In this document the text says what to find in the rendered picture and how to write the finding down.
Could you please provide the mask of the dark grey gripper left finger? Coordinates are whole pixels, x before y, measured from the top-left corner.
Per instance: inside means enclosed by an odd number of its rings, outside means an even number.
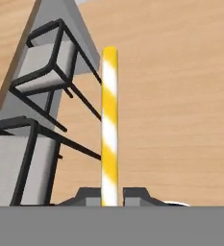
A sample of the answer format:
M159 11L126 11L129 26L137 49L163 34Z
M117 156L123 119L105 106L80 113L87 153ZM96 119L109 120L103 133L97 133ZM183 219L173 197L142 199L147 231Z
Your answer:
M60 206L100 207L101 206L101 188L100 187L80 187L74 197L61 202Z

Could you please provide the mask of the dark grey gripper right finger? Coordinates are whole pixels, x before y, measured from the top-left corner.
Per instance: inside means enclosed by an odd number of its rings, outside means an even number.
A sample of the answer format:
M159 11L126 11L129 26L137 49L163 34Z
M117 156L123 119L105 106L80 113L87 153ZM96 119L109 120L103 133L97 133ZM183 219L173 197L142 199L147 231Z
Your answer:
M152 207L166 206L166 203L151 197L145 187L124 187L123 188L124 207Z

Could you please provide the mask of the yellow and white striped straw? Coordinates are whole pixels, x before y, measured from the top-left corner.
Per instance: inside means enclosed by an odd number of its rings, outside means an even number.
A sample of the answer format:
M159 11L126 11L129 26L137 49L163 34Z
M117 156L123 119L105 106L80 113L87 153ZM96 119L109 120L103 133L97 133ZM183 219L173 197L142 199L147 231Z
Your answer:
M117 50L107 46L102 54L102 185L101 205L118 205L118 103Z

